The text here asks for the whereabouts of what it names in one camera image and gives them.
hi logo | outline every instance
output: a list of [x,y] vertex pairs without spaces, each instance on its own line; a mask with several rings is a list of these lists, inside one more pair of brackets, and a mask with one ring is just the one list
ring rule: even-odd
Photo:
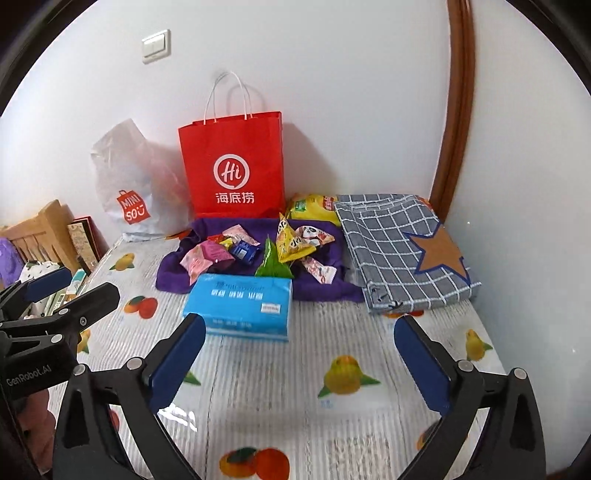
[[244,158],[228,154],[216,160],[213,165],[213,176],[225,189],[238,190],[246,185],[251,171]]

paper bag handle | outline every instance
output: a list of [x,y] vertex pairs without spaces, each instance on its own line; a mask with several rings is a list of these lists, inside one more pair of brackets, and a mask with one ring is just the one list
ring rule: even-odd
[[205,117],[207,116],[207,109],[209,108],[209,102],[211,102],[213,100],[213,122],[217,122],[217,117],[216,117],[216,86],[217,84],[226,76],[228,75],[234,75],[236,77],[236,79],[238,80],[238,83],[240,84],[240,90],[242,91],[242,104],[244,106],[244,120],[248,119],[247,113],[246,113],[246,97],[248,96],[248,106],[250,108],[250,115],[252,118],[252,103],[251,103],[251,94],[248,91],[248,89],[242,84],[242,81],[240,80],[240,77],[238,75],[236,75],[236,73],[230,71],[230,72],[224,72],[222,73],[214,82],[213,87],[212,87],[212,91],[209,92],[209,97],[207,99],[207,104],[205,105],[205,111],[203,112],[203,125],[205,125]]

red paper bag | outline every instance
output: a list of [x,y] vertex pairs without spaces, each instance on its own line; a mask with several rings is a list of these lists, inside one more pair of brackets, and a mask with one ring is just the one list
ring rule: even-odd
[[[216,119],[214,99],[214,118],[206,121],[216,85],[229,73],[240,83],[245,113]],[[221,75],[203,121],[178,129],[196,216],[276,218],[285,212],[281,112],[247,115],[246,94],[235,73]]]

candy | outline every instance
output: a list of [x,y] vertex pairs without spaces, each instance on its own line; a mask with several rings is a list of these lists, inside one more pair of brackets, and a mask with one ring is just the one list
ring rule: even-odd
[[282,214],[279,214],[279,225],[277,227],[277,254],[279,262],[286,263],[307,257],[316,251],[314,245],[307,244],[301,237],[297,236],[294,229],[290,227]]
[[230,253],[246,265],[252,265],[258,251],[257,247],[246,243],[244,240],[240,240],[236,245],[230,247]]
[[232,238],[235,244],[237,244],[240,240],[245,241],[247,244],[254,245],[255,247],[261,244],[260,242],[254,240],[253,237],[248,235],[248,233],[246,233],[246,230],[244,230],[244,228],[242,228],[241,225],[231,226],[230,228],[225,229],[222,232],[222,234]]
[[294,278],[289,266],[279,262],[277,246],[269,237],[265,241],[265,258],[261,266],[256,269],[255,277]]
[[211,240],[205,240],[189,250],[180,264],[189,274],[189,285],[193,285],[203,272],[210,269],[212,272],[219,272],[228,268],[233,262],[234,257],[223,246]]
[[306,271],[318,280],[319,283],[330,284],[334,280],[336,275],[335,267],[327,267],[312,257],[302,258],[301,262]]
[[297,236],[302,237],[305,242],[310,245],[314,245],[315,247],[326,245],[335,241],[334,236],[311,225],[301,226],[295,232]]
[[226,239],[226,237],[220,233],[218,235],[210,235],[207,237],[207,239],[211,240],[212,242],[216,242],[217,244],[220,244]]
[[336,197],[325,195],[300,195],[296,194],[291,199],[287,215],[298,220],[326,220],[340,226],[339,217],[335,212],[334,202]]
[[223,246],[226,250],[229,250],[233,244],[234,240],[232,240],[231,238],[226,238],[224,241],[220,242],[220,245]]

yellow fruit print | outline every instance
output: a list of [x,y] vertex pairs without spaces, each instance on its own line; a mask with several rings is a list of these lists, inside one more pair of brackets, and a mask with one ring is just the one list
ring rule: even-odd
[[113,265],[109,270],[117,270],[118,272],[121,272],[127,268],[135,268],[134,258],[134,254],[125,254],[123,257],[118,259],[117,262],[115,262],[115,265]]
[[341,355],[330,364],[330,369],[324,376],[324,387],[318,393],[318,398],[331,393],[336,395],[351,395],[366,385],[379,385],[381,382],[365,375],[357,360],[350,355]]
[[483,342],[478,334],[469,329],[466,332],[466,357],[470,362],[479,362],[484,358],[487,350],[492,350],[492,347]]
[[88,339],[90,338],[90,330],[84,330],[80,333],[80,342],[78,343],[77,353],[86,352],[88,353]]

